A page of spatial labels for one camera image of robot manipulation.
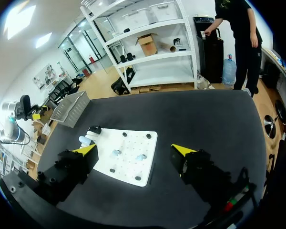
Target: red component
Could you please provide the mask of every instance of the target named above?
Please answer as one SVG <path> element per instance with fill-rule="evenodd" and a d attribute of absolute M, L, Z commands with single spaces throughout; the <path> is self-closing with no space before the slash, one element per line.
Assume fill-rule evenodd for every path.
<path fill-rule="evenodd" d="M 82 73 L 83 73 L 85 76 L 87 76 L 87 77 L 90 76 L 88 70 L 85 69 L 85 68 L 82 70 Z"/>
<path fill-rule="evenodd" d="M 89 57 L 89 60 L 91 61 L 91 63 L 95 63 L 95 60 L 92 57 Z"/>
<path fill-rule="evenodd" d="M 226 205 L 225 208 L 224 208 L 224 212 L 227 212 L 227 211 L 231 210 L 232 207 L 233 207 L 233 205 L 232 205 L 230 202 L 227 203 L 227 205 Z"/>

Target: black pants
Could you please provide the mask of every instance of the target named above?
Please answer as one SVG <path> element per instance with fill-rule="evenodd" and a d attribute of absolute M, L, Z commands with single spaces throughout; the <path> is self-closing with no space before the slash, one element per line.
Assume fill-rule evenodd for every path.
<path fill-rule="evenodd" d="M 249 89 L 253 97 L 256 90 L 259 70 L 262 61 L 261 44 L 257 48 L 252 48 L 251 44 L 244 44 L 243 42 L 235 43 L 236 55 L 236 82 L 234 89 L 240 90 L 245 82 L 247 75 L 246 88 Z"/>

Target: red fire extinguisher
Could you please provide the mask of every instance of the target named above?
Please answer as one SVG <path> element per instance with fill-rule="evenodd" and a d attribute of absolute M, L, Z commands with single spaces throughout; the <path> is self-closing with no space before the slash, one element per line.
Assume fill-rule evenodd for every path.
<path fill-rule="evenodd" d="M 92 56 L 89 57 L 89 60 L 91 61 L 91 63 L 95 63 L 95 60 L 92 58 Z"/>
<path fill-rule="evenodd" d="M 83 73 L 86 77 L 90 76 L 90 74 L 89 74 L 89 72 L 88 72 L 88 70 L 87 70 L 86 68 L 84 68 L 84 69 L 82 70 L 82 73 Z"/>

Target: black shirt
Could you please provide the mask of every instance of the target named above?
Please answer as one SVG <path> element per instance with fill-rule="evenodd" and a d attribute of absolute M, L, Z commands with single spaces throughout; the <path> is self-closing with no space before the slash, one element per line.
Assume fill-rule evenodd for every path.
<path fill-rule="evenodd" d="M 247 11 L 250 8 L 245 0 L 215 0 L 217 14 L 215 18 L 222 18 L 230 22 L 236 43 L 251 44 L 250 20 Z M 256 35 L 260 46 L 263 40 L 258 29 L 256 29 Z"/>

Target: person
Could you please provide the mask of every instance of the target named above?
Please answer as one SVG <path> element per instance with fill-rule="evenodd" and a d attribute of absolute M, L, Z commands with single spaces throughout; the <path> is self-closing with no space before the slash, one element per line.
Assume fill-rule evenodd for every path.
<path fill-rule="evenodd" d="M 262 38 L 256 27 L 254 12 L 245 0 L 215 0 L 215 10 L 215 21 L 204 33 L 210 36 L 223 20 L 230 22 L 235 38 L 237 67 L 234 89 L 242 89 L 247 75 L 246 88 L 253 97 L 262 60 Z"/>

